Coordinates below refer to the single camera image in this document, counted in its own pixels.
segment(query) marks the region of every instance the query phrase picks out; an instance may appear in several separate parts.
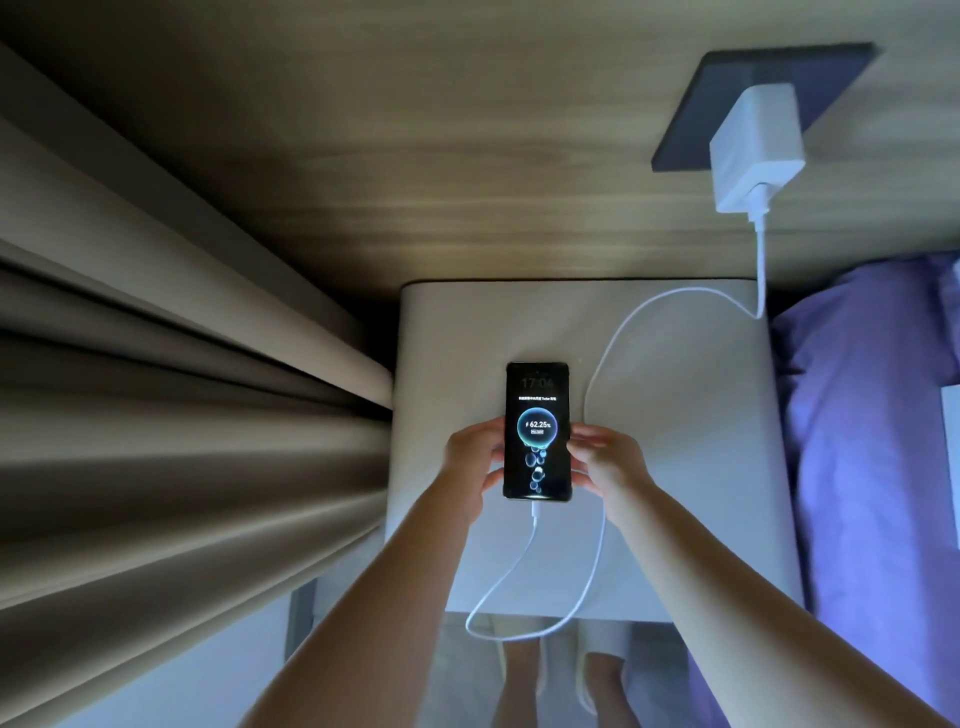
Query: white tabletop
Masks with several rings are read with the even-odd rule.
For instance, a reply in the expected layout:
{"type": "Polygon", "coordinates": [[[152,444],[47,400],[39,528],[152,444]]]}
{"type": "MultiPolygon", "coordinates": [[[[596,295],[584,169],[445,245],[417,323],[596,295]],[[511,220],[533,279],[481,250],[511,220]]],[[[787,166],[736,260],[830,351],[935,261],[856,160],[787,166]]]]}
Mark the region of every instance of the white tabletop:
{"type": "MultiPolygon", "coordinates": [[[[421,283],[403,291],[387,533],[440,467],[451,432],[503,414],[510,361],[565,361],[570,414],[622,319],[684,284],[721,288],[753,306],[751,281],[592,280],[421,283]]],[[[801,599],[780,418],[764,323],[717,296],[652,303],[620,335],[590,396],[592,422],[640,442],[659,485],[788,595],[801,599]]],[[[447,610],[468,612],[522,550],[530,507],[488,492],[447,610]]],[[[587,578],[601,519],[576,492],[542,507],[540,534],[491,597],[494,614],[565,615],[587,578]]],[[[622,537],[608,527],[580,616],[670,621],[622,537]]]]}

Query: hand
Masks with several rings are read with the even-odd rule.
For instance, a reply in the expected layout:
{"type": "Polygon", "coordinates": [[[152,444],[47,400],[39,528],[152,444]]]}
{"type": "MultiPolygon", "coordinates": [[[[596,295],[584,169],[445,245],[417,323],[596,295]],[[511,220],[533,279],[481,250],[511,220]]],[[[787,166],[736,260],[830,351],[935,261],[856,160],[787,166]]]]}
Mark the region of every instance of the hand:
{"type": "Polygon", "coordinates": [[[611,499],[653,483],[640,445],[630,435],[598,425],[574,423],[566,448],[572,455],[573,484],[603,498],[613,523],[616,508],[611,499]]]}
{"type": "Polygon", "coordinates": [[[503,482],[503,418],[471,425],[450,435],[435,482],[461,488],[473,523],[483,511],[483,494],[503,482]]]}

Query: person's left arm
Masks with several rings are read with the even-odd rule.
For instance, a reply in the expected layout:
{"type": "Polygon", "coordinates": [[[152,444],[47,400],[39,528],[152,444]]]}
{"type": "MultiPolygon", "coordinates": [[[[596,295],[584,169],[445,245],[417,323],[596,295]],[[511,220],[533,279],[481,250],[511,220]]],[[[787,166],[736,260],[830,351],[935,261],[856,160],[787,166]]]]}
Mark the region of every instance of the person's left arm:
{"type": "Polygon", "coordinates": [[[503,478],[503,419],[454,433],[393,538],[260,695],[242,728],[412,726],[483,492],[503,478]]]}

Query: phone screen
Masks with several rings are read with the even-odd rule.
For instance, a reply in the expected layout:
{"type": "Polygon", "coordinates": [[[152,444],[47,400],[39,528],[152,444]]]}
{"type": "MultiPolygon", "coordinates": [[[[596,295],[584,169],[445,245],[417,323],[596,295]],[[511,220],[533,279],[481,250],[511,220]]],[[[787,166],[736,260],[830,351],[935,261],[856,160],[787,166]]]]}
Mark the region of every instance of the phone screen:
{"type": "Polygon", "coordinates": [[[569,370],[558,362],[507,365],[503,495],[570,500],[569,370]]]}

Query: wood grain panel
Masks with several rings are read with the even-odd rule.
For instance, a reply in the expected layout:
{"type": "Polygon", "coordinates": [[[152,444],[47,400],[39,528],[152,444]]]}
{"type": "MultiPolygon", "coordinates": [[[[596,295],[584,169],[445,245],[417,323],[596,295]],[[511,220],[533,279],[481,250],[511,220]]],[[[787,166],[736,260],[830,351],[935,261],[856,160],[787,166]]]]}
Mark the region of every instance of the wood grain panel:
{"type": "Polygon", "coordinates": [[[0,39],[328,292],[753,275],[649,160],[709,50],[873,40],[770,220],[774,284],[960,228],[955,0],[4,0],[0,39]]]}

